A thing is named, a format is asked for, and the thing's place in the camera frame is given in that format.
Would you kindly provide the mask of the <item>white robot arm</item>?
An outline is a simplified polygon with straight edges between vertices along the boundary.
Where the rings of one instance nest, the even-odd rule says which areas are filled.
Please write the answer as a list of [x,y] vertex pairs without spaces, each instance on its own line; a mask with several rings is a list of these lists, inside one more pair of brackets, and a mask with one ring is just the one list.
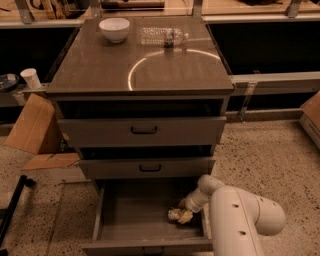
[[179,203],[179,223],[209,206],[214,256],[265,256],[260,235],[274,236],[285,227],[283,208],[275,201],[202,175],[197,188]]

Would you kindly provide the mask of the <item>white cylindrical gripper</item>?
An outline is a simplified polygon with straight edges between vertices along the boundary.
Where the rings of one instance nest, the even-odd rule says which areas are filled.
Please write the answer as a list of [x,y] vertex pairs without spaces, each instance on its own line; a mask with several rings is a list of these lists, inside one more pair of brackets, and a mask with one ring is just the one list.
[[178,208],[180,208],[178,211],[178,222],[180,224],[189,223],[193,218],[193,213],[200,212],[209,202],[209,199],[210,197],[199,188],[190,192],[187,197],[182,199],[178,204]]

